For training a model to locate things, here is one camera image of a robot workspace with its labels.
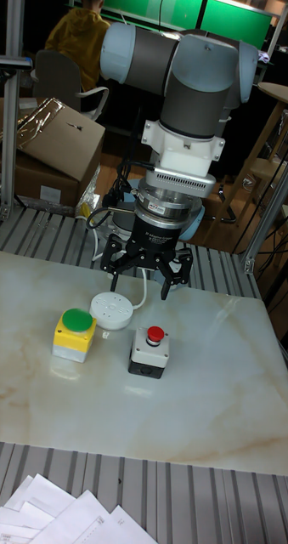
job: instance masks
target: white marble surface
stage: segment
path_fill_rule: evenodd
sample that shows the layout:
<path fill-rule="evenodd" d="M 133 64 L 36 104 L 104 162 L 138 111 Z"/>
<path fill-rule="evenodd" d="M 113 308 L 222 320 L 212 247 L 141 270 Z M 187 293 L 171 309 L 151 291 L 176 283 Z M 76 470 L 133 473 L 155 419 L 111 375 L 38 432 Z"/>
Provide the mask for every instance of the white marble surface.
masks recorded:
<path fill-rule="evenodd" d="M 88 309 L 106 274 L 0 252 L 0 440 L 288 475 L 288 373 L 263 303 L 180 289 L 125 331 L 98 330 L 84 365 L 51 355 L 68 308 Z M 120 278 L 133 303 L 142 281 Z M 161 380 L 127 372 L 133 331 L 171 337 Z"/>

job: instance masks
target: brown cardboard box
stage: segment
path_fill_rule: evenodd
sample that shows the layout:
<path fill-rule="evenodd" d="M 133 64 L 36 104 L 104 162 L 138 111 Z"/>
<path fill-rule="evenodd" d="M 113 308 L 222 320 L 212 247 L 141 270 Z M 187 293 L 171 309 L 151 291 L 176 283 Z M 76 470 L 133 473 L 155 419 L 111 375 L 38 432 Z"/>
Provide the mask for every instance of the brown cardboard box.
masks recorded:
<path fill-rule="evenodd" d="M 104 128 L 56 99 L 20 117 L 15 193 L 74 207 L 99 165 Z"/>
<path fill-rule="evenodd" d="M 104 131 L 57 99 L 48 99 L 17 131 L 17 148 L 88 184 L 99 164 Z"/>
<path fill-rule="evenodd" d="M 37 99 L 20 99 L 18 124 L 20 125 L 42 102 L 43 100 Z M 3 104 L 4 99 L 0 99 L 0 142 L 3 140 Z"/>
<path fill-rule="evenodd" d="M 66 174 L 54 170 L 21 151 L 16 154 L 15 193 L 61 206 L 75 207 L 86 189 Z"/>

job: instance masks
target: red button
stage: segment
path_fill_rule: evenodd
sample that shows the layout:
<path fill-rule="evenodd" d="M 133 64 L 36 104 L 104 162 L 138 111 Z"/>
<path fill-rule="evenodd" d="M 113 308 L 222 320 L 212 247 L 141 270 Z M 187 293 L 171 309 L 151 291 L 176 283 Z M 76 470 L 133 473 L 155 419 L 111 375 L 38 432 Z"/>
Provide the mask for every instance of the red button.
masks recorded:
<path fill-rule="evenodd" d="M 160 342 L 165 336 L 165 332 L 159 326 L 151 326 L 148 329 L 148 338 L 151 342 Z"/>

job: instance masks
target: yellow jacket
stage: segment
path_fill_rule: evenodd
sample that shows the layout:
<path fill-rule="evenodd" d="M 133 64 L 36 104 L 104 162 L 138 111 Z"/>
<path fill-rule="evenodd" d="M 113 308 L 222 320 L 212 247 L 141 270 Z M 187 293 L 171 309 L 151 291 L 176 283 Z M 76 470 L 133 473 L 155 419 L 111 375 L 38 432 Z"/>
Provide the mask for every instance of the yellow jacket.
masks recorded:
<path fill-rule="evenodd" d="M 50 33 L 45 49 L 59 51 L 80 68 L 82 88 L 95 88 L 100 73 L 101 46 L 109 24 L 94 11 L 73 8 Z"/>

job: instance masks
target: emergency stop button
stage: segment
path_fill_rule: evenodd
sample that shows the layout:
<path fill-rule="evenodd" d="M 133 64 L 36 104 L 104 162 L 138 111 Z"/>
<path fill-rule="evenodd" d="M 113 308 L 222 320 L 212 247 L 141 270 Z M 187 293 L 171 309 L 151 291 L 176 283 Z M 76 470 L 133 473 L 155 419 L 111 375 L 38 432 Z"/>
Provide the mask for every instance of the emergency stop button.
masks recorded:
<path fill-rule="evenodd" d="M 161 343 L 161 340 L 165 336 L 165 332 L 159 326 L 151 326 L 148 329 L 148 338 L 147 342 L 151 346 L 158 346 Z"/>

